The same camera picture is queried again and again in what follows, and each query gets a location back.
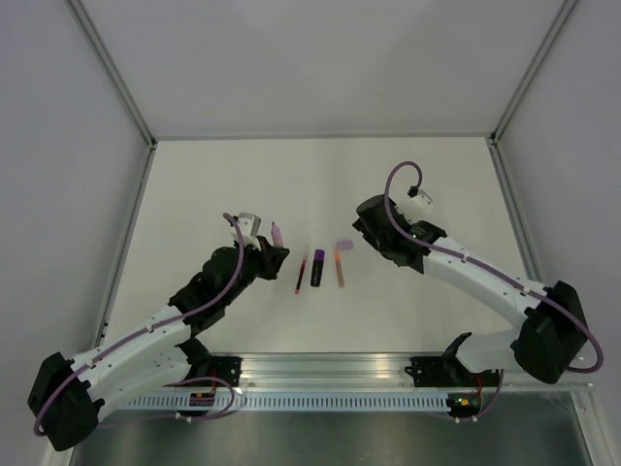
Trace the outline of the pink highlighter pen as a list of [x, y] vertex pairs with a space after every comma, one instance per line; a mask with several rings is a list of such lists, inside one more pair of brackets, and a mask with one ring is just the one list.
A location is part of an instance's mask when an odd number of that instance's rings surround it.
[[281, 231], [275, 222], [271, 223], [271, 238], [272, 238], [273, 245], [276, 248], [284, 247], [284, 242], [283, 242]]

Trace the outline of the red pen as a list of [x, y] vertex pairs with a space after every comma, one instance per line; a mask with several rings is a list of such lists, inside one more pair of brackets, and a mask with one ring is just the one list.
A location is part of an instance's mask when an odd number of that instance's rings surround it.
[[294, 294], [295, 295], [299, 295], [300, 292], [301, 292], [302, 283], [303, 283], [303, 280], [304, 280], [304, 275], [305, 275], [305, 272], [306, 272], [308, 259], [309, 259], [309, 251], [305, 250], [303, 255], [302, 255], [302, 260], [301, 260], [301, 264], [300, 264], [300, 267], [299, 267], [299, 271], [298, 271], [298, 275], [297, 275], [297, 280], [296, 280], [296, 284], [295, 284], [295, 288], [294, 288]]

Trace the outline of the black purple-tipped marker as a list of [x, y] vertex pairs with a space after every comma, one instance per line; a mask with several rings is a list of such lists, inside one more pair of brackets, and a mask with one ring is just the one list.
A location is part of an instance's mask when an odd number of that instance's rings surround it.
[[312, 260], [311, 272], [310, 272], [310, 286], [311, 287], [320, 287], [322, 274], [323, 274], [324, 261], [319, 262], [319, 261]]

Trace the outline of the orange highlighter pen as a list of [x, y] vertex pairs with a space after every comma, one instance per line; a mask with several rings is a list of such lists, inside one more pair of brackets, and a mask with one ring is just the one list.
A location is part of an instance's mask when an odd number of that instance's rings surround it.
[[334, 247], [333, 251], [334, 251], [333, 256], [334, 256], [334, 261], [335, 261], [338, 285], [339, 285], [339, 288], [343, 289], [345, 286], [345, 283], [344, 283], [344, 276], [343, 276], [343, 266], [342, 266], [342, 261], [341, 261], [341, 252], [338, 247]]

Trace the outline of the light purple pen cap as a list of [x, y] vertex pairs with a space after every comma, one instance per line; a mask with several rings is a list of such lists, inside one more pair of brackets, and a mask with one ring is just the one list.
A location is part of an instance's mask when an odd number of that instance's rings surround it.
[[353, 242], [351, 240], [338, 240], [335, 243], [335, 249], [342, 251], [342, 250], [352, 250], [354, 247]]

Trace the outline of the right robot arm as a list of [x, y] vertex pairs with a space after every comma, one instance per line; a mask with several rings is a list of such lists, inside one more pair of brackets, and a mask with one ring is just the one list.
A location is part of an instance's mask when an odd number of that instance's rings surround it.
[[355, 230], [399, 267], [442, 280], [486, 305], [510, 325], [486, 335], [460, 334], [441, 355], [441, 370], [455, 385], [492, 370], [521, 370], [555, 384], [570, 370], [587, 341], [577, 291], [513, 278], [469, 252], [444, 230], [403, 216], [395, 203], [376, 195], [356, 209]]

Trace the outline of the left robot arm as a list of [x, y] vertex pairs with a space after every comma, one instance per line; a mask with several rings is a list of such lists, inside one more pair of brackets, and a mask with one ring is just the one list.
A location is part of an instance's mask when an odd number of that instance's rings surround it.
[[48, 356], [27, 399], [35, 435], [47, 438], [57, 451], [71, 449], [136, 398], [182, 381], [205, 383], [211, 356], [198, 335], [221, 320], [255, 280], [275, 280], [288, 254], [264, 237], [254, 245], [219, 248], [163, 308], [128, 335], [71, 357]]

